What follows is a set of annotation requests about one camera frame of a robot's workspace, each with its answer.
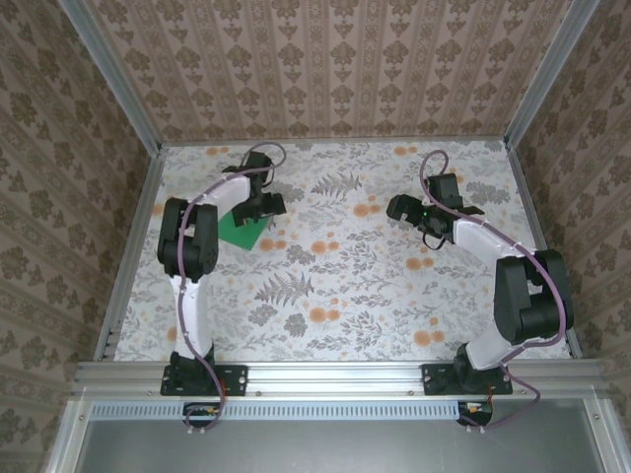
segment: green square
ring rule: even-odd
[[[250,251],[267,228],[268,220],[268,217],[260,219],[256,223],[247,220],[245,225],[237,227],[233,213],[229,212],[219,221],[219,239]]]

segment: table surface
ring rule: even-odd
[[[169,358],[175,302],[156,257],[164,203],[171,196],[193,198],[221,169],[237,164],[248,146],[163,148],[165,169],[117,361]],[[286,148],[287,163],[270,189],[283,194],[288,213],[273,219],[252,251],[220,241],[219,262],[208,279],[208,317],[219,361],[450,359],[461,343],[492,323],[491,271],[456,246],[428,249],[418,231],[386,216],[386,206],[396,194],[421,197],[422,157],[444,149],[465,203],[533,245],[500,141]],[[268,150],[277,161],[279,153]],[[439,159],[431,162],[428,174],[441,166]],[[568,357],[564,344],[525,354]]]

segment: purple cable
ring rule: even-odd
[[[439,154],[443,155],[443,157],[445,158],[445,164],[443,165],[443,168],[441,169],[440,174],[444,173],[445,170],[447,169],[447,166],[449,165],[450,157],[443,150],[434,150],[431,153],[429,153],[425,157],[423,162],[421,163],[421,169],[419,170],[419,177],[421,179],[421,187],[423,188],[423,192],[425,192],[425,194],[429,198],[430,202],[432,202],[434,205],[436,205],[439,209],[444,210],[445,212],[447,212],[449,214],[452,214],[455,217],[458,217],[458,218],[463,219],[463,220],[467,220],[469,222],[472,222],[474,224],[477,224],[477,225],[480,225],[480,226],[486,228],[493,235],[496,235],[497,237],[499,237],[500,239],[505,241],[507,244],[509,244],[513,248],[515,248],[517,251],[519,251],[521,254],[523,254],[528,259],[528,261],[530,261],[534,265],[534,267],[539,272],[539,274],[541,275],[541,277],[543,278],[545,283],[550,288],[550,292],[552,293],[552,297],[554,298],[554,301],[556,302],[557,309],[559,311],[559,331],[557,332],[556,336],[552,340],[547,340],[547,341],[544,341],[544,342],[525,342],[524,345],[520,349],[515,351],[515,353],[512,353],[511,355],[505,357],[501,361],[501,365],[500,366],[501,366],[502,371],[504,372],[504,374],[506,376],[508,376],[511,380],[516,382],[517,384],[520,384],[523,387],[526,387],[527,389],[530,389],[532,392],[534,392],[534,399],[531,402],[529,402],[523,409],[521,409],[520,411],[516,412],[512,416],[509,416],[506,419],[503,419],[503,420],[501,420],[501,421],[499,421],[499,422],[497,422],[495,424],[492,424],[491,426],[487,426],[487,427],[484,428],[486,430],[495,429],[496,427],[501,427],[501,426],[503,426],[503,425],[505,425],[505,424],[517,419],[521,414],[523,414],[524,412],[526,412],[526,411],[530,410],[532,407],[534,407],[534,405],[539,401],[539,399],[541,399],[541,393],[537,389],[535,389],[534,386],[531,386],[527,382],[522,381],[521,379],[519,379],[519,378],[515,377],[514,375],[512,375],[508,371],[508,369],[506,368],[505,364],[508,361],[512,360],[517,355],[519,355],[520,353],[522,353],[526,348],[551,347],[552,345],[556,345],[559,341],[561,341],[563,339],[564,335],[565,335],[565,329],[566,329],[566,326],[567,326],[565,307],[563,306],[563,300],[561,299],[561,295],[559,294],[559,290],[557,289],[556,285],[554,284],[554,281],[552,281],[552,278],[550,277],[548,272],[545,270],[545,268],[541,265],[541,263],[539,263],[536,260],[536,258],[534,256],[532,256],[530,254],[530,252],[526,248],[524,248],[521,244],[517,243],[516,241],[514,241],[512,238],[510,238],[509,236],[507,236],[506,234],[504,234],[500,230],[497,230],[495,227],[490,225],[488,222],[482,221],[480,219],[476,219],[475,217],[471,217],[469,215],[464,215],[464,214],[462,214],[462,213],[460,213],[460,212],[458,212],[458,211],[456,211],[454,209],[450,209],[446,205],[443,205],[441,202],[439,202],[430,193],[429,189],[427,188],[427,184],[425,183],[425,178],[424,178],[423,174],[424,174],[425,166],[427,166],[427,162],[429,161],[429,159],[432,158],[433,156],[436,156],[436,155],[439,155]],[[473,426],[481,428],[481,426],[477,425],[477,423],[475,423],[471,419],[469,419],[469,418],[467,418],[465,416],[462,416],[462,418],[465,419],[467,422],[471,423]]]
[[[236,179],[237,177],[241,177],[242,175],[246,175],[246,174],[252,174],[255,172],[263,172],[266,170],[274,170],[282,166],[285,163],[285,161],[287,161],[287,151],[285,150],[285,148],[283,148],[283,146],[280,145],[279,143],[275,143],[273,141],[263,141],[261,143],[257,143],[256,145],[252,146],[249,150],[245,152],[244,154],[245,158],[247,158],[247,156],[252,151],[260,148],[261,146],[266,146],[266,145],[275,146],[282,151],[283,159],[280,161],[280,163],[278,163],[277,165],[271,165],[265,168],[241,170],[239,172],[234,172],[232,174],[224,176],[222,180],[215,182],[213,185],[208,187],[205,191],[203,191],[201,194],[199,194],[197,197],[195,197],[188,203],[188,207],[186,207],[186,210],[184,211],[184,214],[181,218],[181,225],[179,227],[179,235],[177,238],[177,270],[179,271],[179,276],[181,277],[181,283],[179,285],[179,294],[177,295],[177,306],[176,306],[177,319],[179,320],[179,326],[181,327],[181,332],[182,332],[182,336],[184,338],[184,343],[186,344],[186,347],[188,347],[188,350],[190,350],[190,353],[192,353],[195,359],[199,363],[201,363],[201,365],[208,371],[208,373],[210,374],[210,377],[213,379],[213,383],[215,384],[215,387],[217,388],[217,392],[219,393],[219,409],[217,410],[217,413],[215,414],[215,418],[206,427],[206,429],[208,430],[215,427],[215,425],[217,424],[217,421],[221,417],[224,411],[224,405],[226,404],[226,395],[224,394],[224,389],[222,388],[221,382],[219,381],[219,378],[215,374],[215,371],[210,366],[210,364],[206,360],[204,360],[204,357],[202,357],[199,354],[199,352],[195,350],[195,347],[193,347],[192,343],[190,343],[190,339],[188,338],[188,331],[186,330],[186,324],[184,321],[184,311],[183,311],[184,292],[186,290],[186,273],[184,270],[184,254],[183,254],[184,233],[186,231],[186,224],[188,223],[188,219],[190,218],[190,213],[192,212],[193,207],[195,207],[195,205],[197,205],[201,200],[205,199],[207,195],[212,194],[225,182]],[[190,418],[191,413],[194,412],[195,410],[197,409],[189,410],[186,413],[186,416],[184,418],[184,422],[186,423],[186,426],[189,427],[190,429],[193,429],[193,427],[190,425],[189,418]]]

